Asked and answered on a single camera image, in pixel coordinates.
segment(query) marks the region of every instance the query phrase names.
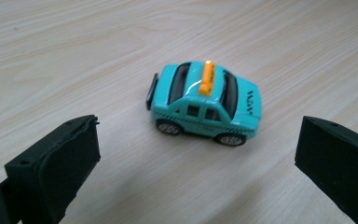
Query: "side window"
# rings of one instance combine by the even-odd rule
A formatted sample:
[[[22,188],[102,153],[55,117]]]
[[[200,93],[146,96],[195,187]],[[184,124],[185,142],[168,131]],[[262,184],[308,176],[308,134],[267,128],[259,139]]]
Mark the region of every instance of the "side window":
[[[188,108],[187,108],[187,114],[189,116],[197,117],[199,115],[199,112],[200,112],[200,107],[199,106],[189,105]]]
[[[205,118],[220,121],[219,113],[215,109],[206,109]]]

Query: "car window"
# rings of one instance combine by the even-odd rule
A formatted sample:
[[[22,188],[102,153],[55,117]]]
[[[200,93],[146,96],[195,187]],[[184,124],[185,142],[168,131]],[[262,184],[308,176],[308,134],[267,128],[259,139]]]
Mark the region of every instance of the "car window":
[[[197,117],[199,115],[199,112],[200,112],[200,107],[199,106],[189,105],[188,108],[187,108],[187,114],[189,116]]]
[[[220,121],[220,116],[217,110],[211,108],[206,109],[205,118]]]
[[[238,86],[237,79],[228,71],[224,71],[225,78],[223,83],[222,96],[220,97],[220,104],[228,112],[233,119],[235,111],[237,110],[238,102]]]
[[[183,96],[189,67],[190,63],[183,63],[176,69],[175,75],[173,76],[168,105]]]

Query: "light wood surface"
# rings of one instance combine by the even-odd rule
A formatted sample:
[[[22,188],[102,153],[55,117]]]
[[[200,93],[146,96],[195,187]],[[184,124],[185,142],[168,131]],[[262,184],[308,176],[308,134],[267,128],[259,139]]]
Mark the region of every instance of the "light wood surface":
[[[159,133],[166,63],[213,60],[262,93],[243,147]],[[62,223],[352,223],[294,165],[302,117],[358,132],[358,0],[0,0],[4,165],[94,114],[102,160]]]

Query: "toy taxi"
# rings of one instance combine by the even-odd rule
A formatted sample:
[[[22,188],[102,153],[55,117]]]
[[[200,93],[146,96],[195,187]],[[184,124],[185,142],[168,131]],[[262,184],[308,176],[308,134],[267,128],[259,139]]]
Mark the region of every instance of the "toy taxi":
[[[166,65],[154,75],[146,107],[162,133],[197,133],[236,147],[256,136],[262,105],[254,83],[207,61]]]

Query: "hubcap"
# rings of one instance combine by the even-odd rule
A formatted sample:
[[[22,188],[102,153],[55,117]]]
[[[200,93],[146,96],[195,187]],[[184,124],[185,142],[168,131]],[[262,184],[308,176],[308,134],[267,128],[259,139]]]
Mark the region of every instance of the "hubcap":
[[[220,139],[220,142],[229,146],[237,146],[242,142],[242,139],[236,136],[224,136]]]
[[[164,133],[179,133],[179,128],[176,125],[163,123],[158,126],[158,129]]]

